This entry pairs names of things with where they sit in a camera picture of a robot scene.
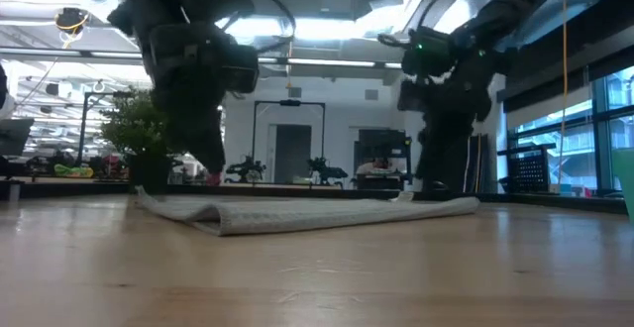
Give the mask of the grey waffle microfiber towel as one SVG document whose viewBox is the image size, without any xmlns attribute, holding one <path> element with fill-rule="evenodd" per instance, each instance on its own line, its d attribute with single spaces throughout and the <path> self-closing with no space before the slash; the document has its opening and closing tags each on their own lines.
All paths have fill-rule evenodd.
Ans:
<svg viewBox="0 0 634 327">
<path fill-rule="evenodd" d="M 162 218 L 215 236 L 300 232 L 367 224 L 474 214 L 475 197 L 441 202 L 391 200 L 209 200 L 202 204 L 161 202 L 138 186 L 139 204 Z"/>
</svg>

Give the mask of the small green potted plant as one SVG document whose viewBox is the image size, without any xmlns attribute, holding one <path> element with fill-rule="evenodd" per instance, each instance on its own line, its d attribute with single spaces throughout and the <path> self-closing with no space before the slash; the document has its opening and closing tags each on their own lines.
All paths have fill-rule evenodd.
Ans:
<svg viewBox="0 0 634 327">
<path fill-rule="evenodd" d="M 111 102 L 100 111 L 106 118 L 101 137 L 124 157 L 134 189 L 165 193 L 174 154 L 166 140 L 165 116 L 148 91 L 115 92 Z"/>
</svg>

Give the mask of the grey door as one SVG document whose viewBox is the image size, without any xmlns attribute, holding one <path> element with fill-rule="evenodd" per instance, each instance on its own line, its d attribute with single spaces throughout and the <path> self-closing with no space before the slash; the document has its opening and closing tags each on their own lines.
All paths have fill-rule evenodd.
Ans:
<svg viewBox="0 0 634 327">
<path fill-rule="evenodd" d="M 309 175 L 312 128 L 305 125 L 278 125 L 275 137 L 274 182 L 294 183 Z"/>
</svg>

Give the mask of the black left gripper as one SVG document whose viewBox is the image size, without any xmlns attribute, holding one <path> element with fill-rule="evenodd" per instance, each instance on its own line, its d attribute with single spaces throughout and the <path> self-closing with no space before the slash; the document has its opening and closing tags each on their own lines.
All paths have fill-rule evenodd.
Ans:
<svg viewBox="0 0 634 327">
<path fill-rule="evenodd" d="M 208 112 L 208 124 L 180 95 L 252 93 L 260 74 L 252 46 L 239 44 L 204 22 L 160 24 L 148 31 L 148 74 L 154 98 L 166 101 L 166 135 L 177 152 L 194 156 L 207 170 L 206 183 L 220 184 L 226 163 L 222 139 L 222 100 Z"/>
</svg>

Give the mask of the black aluminium rig frame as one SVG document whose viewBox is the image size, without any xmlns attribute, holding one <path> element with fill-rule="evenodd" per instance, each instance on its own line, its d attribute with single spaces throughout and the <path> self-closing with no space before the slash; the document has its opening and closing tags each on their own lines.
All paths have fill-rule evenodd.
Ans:
<svg viewBox="0 0 634 327">
<path fill-rule="evenodd" d="M 0 201 L 7 201 L 15 192 L 19 198 L 53 198 L 81 195 L 125 194 L 133 191 L 127 182 L 25 182 L 22 180 L 0 180 Z M 159 192 L 161 195 L 215 195 L 215 196 L 249 196 L 249 197 L 292 197 L 292 198 L 324 198 L 324 199 L 382 199 L 397 196 L 394 190 L 342 190 L 319 189 L 315 186 L 285 188 L 280 185 L 265 186 L 197 186 L 169 185 Z M 552 194 L 498 194 L 476 193 L 474 195 L 483 203 L 524 204 L 548 206 L 579 211 L 626 215 L 627 206 L 622 199 L 613 198 L 578 198 L 557 196 Z"/>
</svg>

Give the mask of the person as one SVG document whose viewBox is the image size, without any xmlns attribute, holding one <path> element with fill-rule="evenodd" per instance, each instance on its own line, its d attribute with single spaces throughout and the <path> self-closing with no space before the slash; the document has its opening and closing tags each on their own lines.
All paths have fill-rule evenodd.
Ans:
<svg viewBox="0 0 634 327">
<path fill-rule="evenodd" d="M 398 168 L 389 158 L 375 158 L 362 163 L 356 170 L 356 175 L 386 175 L 398 172 Z"/>
</svg>

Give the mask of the black shelf rack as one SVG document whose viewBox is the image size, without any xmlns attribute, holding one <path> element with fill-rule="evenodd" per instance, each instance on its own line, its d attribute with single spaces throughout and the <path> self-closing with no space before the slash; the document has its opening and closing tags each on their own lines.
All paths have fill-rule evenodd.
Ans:
<svg viewBox="0 0 634 327">
<path fill-rule="evenodd" d="M 403 190 L 413 182 L 412 139 L 404 131 L 391 129 L 359 129 L 354 142 L 354 175 L 358 190 Z M 398 172 L 386 175 L 356 175 L 357 168 L 375 158 L 389 158 Z"/>
</svg>

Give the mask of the black tall stand frame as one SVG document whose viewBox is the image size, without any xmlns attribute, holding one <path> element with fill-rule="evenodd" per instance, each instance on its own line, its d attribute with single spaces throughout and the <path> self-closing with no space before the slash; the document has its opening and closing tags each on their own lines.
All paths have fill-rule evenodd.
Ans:
<svg viewBox="0 0 634 327">
<path fill-rule="evenodd" d="M 90 98 L 92 96 L 97 96 L 96 101 L 91 104 Z M 76 157 L 75 164 L 80 165 L 83 162 L 83 154 L 85 147 L 85 135 L 86 135 L 86 124 L 87 124 L 87 115 L 88 112 L 93 108 L 93 106 L 99 102 L 104 97 L 115 97 L 115 98 L 130 98 L 132 96 L 131 92 L 123 92 L 123 91 L 114 91 L 114 92 L 95 92 L 95 91 L 87 91 L 84 93 L 84 99 L 82 104 L 82 116 L 80 122 L 80 135 L 79 135 L 79 143 L 78 143 L 78 153 Z"/>
</svg>

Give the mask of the grey ceiling box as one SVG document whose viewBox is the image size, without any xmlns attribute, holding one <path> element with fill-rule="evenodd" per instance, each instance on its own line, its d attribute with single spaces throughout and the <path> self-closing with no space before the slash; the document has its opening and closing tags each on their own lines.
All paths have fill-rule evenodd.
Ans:
<svg viewBox="0 0 634 327">
<path fill-rule="evenodd" d="M 320 15 L 326 18 L 356 21 L 371 12 L 369 0 L 321 0 Z"/>
</svg>

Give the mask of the green translucent plastic basket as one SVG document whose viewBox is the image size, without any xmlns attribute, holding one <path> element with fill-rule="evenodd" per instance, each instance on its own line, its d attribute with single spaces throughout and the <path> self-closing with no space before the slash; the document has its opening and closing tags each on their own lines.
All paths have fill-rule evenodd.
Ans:
<svg viewBox="0 0 634 327">
<path fill-rule="evenodd" d="M 612 152 L 613 171 L 618 178 L 630 222 L 634 225 L 634 148 Z"/>
</svg>

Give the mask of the ceiling light strip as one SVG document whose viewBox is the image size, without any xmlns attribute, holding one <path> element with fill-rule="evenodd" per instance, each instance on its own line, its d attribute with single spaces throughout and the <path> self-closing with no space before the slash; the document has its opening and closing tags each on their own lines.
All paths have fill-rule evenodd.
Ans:
<svg viewBox="0 0 634 327">
<path fill-rule="evenodd" d="M 353 68 L 377 68 L 400 70 L 398 62 L 361 61 L 340 59 L 313 59 L 313 58 L 289 58 L 289 57 L 259 57 L 259 64 L 275 65 L 304 65 L 304 66 L 333 66 Z"/>
</svg>

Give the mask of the black perforated desk stand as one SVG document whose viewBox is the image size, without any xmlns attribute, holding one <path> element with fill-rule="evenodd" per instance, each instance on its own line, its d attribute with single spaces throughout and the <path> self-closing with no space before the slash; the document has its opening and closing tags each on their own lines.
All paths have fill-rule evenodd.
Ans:
<svg viewBox="0 0 634 327">
<path fill-rule="evenodd" d="M 555 144 L 530 145 L 499 151 L 506 157 L 507 176 L 498 182 L 505 193 L 548 193 L 550 170 L 548 150 Z"/>
</svg>

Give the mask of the grey office monitor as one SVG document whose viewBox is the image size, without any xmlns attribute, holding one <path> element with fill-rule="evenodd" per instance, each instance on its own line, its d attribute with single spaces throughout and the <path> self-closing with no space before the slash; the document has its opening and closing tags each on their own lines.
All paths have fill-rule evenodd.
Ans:
<svg viewBox="0 0 634 327">
<path fill-rule="evenodd" d="M 34 122 L 33 118 L 0 120 L 0 156 L 20 156 Z"/>
</svg>

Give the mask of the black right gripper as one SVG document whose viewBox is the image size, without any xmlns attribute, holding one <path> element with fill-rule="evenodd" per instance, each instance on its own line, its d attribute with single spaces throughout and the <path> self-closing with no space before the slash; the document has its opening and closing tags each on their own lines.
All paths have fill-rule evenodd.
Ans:
<svg viewBox="0 0 634 327">
<path fill-rule="evenodd" d="M 431 111 L 423 115 L 425 127 L 418 135 L 422 149 L 416 177 L 422 190 L 433 190 L 443 175 L 440 113 L 456 112 L 448 119 L 443 182 L 451 191 L 462 191 L 472 115 L 482 122 L 490 113 L 488 88 L 495 75 L 506 72 L 506 53 L 461 47 L 452 36 L 421 27 L 409 32 L 401 67 L 409 77 L 401 82 L 397 109 Z"/>
</svg>

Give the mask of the black gantry frame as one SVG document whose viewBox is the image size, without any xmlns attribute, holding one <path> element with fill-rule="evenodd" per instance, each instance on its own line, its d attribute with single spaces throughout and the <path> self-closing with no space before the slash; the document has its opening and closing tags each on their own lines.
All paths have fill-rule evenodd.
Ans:
<svg viewBox="0 0 634 327">
<path fill-rule="evenodd" d="M 257 100 L 254 104 L 251 154 L 265 166 L 264 183 L 274 182 L 275 137 L 278 125 L 305 125 L 312 128 L 311 158 L 325 154 L 326 104 L 322 102 Z"/>
</svg>

